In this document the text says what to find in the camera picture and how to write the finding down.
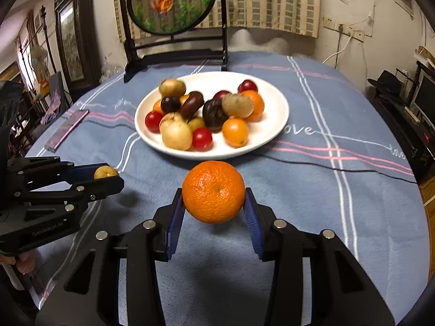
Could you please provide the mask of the person's left hand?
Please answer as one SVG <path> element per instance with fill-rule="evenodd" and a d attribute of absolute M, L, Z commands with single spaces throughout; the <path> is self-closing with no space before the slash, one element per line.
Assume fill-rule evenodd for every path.
<path fill-rule="evenodd" d="M 17 257 L 8 257 L 6 255 L 0 254 L 0 263 L 15 265 L 19 272 L 22 274 L 28 274 L 32 272 L 36 264 L 36 251 L 31 250 L 28 252 L 23 252 Z"/>

